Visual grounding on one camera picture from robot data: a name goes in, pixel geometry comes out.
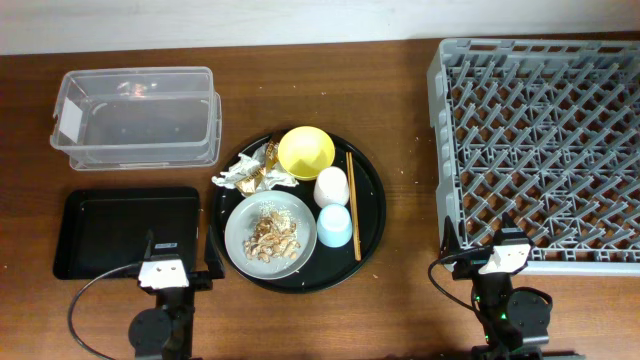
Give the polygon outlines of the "yellow bowl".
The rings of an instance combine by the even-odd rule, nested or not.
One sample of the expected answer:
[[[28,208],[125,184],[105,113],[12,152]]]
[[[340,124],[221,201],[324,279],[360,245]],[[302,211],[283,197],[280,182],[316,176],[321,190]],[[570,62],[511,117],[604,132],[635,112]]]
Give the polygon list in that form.
[[[314,180],[335,159],[335,145],[325,131],[300,126],[288,131],[279,142],[278,159],[282,168],[298,180]]]

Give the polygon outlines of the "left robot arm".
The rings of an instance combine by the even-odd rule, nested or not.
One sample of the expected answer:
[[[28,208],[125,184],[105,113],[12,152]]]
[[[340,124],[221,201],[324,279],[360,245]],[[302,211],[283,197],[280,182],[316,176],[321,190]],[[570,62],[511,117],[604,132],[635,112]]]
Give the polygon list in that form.
[[[195,294],[210,291],[225,277],[224,265],[211,238],[204,250],[205,270],[189,271],[175,243],[158,243],[147,233],[148,245],[138,273],[138,286],[156,298],[155,306],[131,321],[128,339],[136,359],[193,358]]]

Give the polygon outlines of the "food scraps pile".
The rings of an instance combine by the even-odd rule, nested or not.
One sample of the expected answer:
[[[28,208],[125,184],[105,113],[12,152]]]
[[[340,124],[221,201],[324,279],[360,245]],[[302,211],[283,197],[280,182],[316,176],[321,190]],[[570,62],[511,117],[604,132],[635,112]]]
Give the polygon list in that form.
[[[297,220],[284,207],[263,202],[250,237],[243,242],[248,260],[270,263],[273,259],[295,260],[301,244],[297,237]]]

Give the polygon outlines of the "clear plastic waste bin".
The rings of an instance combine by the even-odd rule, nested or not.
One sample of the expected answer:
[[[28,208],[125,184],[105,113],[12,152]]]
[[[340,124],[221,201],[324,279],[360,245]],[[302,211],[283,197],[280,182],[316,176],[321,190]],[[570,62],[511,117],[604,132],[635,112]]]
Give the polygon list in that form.
[[[207,167],[219,158],[221,99],[202,66],[64,75],[49,138],[77,171]]]

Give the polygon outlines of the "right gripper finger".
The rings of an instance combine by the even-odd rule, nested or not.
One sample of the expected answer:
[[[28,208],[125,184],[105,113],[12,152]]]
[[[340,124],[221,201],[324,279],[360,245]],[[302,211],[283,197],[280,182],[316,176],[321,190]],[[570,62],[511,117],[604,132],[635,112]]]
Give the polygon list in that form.
[[[514,222],[513,218],[507,212],[503,212],[501,214],[501,229],[519,230],[519,226]]]
[[[457,228],[449,216],[445,217],[444,230],[440,245],[439,259],[458,255],[461,252]]]

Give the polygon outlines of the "white napkin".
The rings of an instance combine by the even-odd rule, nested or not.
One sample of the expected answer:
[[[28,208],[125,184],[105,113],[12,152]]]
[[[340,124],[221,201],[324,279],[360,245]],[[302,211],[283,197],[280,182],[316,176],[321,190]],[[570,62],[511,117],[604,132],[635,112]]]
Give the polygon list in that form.
[[[211,182],[218,187],[234,189],[235,184],[259,170],[265,165],[267,144],[262,144],[251,156],[239,154],[240,160],[222,171],[219,176],[213,176]],[[257,187],[257,192],[273,190],[276,186],[296,187],[298,180],[287,173],[277,162],[265,175]]]

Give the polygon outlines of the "black rectangular tray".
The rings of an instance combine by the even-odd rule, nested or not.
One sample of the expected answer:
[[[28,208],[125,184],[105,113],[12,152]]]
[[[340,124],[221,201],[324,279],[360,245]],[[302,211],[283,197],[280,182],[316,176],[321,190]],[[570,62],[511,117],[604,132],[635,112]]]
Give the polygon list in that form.
[[[76,190],[65,202],[53,275],[92,279],[140,261],[149,232],[192,271],[199,214],[199,194],[192,187]]]

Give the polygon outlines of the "light blue cup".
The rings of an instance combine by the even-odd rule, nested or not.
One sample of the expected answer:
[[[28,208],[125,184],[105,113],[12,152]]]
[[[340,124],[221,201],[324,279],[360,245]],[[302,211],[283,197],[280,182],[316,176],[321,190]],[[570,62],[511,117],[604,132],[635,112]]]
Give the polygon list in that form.
[[[346,245],[352,238],[351,215],[345,206],[330,204],[324,207],[317,219],[320,242],[330,248]]]

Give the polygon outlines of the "grey plate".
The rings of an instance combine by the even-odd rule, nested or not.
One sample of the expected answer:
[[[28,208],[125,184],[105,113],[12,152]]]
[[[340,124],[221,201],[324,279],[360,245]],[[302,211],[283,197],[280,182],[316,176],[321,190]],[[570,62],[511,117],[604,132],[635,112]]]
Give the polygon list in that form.
[[[253,232],[263,202],[289,210],[297,220],[297,237],[301,244],[295,260],[273,259],[270,263],[248,260],[243,242]],[[317,244],[316,220],[309,207],[298,197],[283,191],[265,191],[242,200],[231,212],[224,230],[224,244],[231,262],[245,275],[260,280],[277,280],[300,270],[311,258]]]

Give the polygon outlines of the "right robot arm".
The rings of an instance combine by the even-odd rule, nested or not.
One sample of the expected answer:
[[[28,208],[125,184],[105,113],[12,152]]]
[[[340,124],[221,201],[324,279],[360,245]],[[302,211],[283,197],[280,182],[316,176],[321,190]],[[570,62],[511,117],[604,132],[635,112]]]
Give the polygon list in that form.
[[[449,299],[474,313],[486,344],[471,350],[473,359],[541,359],[549,343],[552,297],[530,287],[515,288],[512,278],[527,267],[533,241],[506,213],[490,244],[462,249],[458,230],[445,218],[440,257],[432,265],[452,267],[452,278],[472,282],[470,302]]]

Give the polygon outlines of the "grey dishwasher rack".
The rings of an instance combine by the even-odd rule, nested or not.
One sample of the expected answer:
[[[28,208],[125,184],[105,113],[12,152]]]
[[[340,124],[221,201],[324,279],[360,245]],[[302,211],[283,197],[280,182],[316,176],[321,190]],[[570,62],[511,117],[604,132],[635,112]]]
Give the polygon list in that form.
[[[452,247],[509,217],[531,275],[638,275],[637,41],[450,38],[427,81]]]

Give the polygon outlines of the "gold brown snack wrapper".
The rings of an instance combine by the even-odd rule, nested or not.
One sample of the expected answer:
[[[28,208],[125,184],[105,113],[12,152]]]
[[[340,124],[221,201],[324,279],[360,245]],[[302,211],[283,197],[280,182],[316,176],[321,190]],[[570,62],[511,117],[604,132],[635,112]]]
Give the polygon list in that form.
[[[265,165],[253,171],[250,175],[235,183],[235,187],[245,197],[255,194],[265,176],[277,162],[278,141],[271,139],[265,148]]]

